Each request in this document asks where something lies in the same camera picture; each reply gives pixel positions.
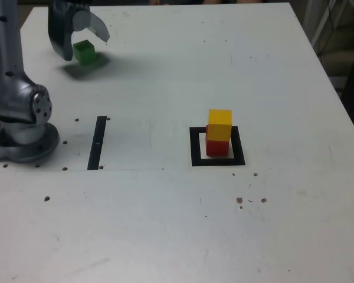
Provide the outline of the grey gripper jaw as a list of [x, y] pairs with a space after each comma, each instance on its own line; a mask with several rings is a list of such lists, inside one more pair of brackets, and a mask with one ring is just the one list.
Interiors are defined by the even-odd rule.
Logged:
[[79, 32], [88, 29], [104, 42], [110, 38], [106, 24], [89, 10], [77, 11], [72, 19], [73, 31]]

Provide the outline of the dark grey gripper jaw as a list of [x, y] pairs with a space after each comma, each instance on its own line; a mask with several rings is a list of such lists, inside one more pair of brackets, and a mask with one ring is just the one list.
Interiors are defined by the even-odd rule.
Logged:
[[65, 61], [71, 61], [73, 47], [74, 6], [69, 1], [51, 1], [48, 7], [48, 35], [54, 51]]

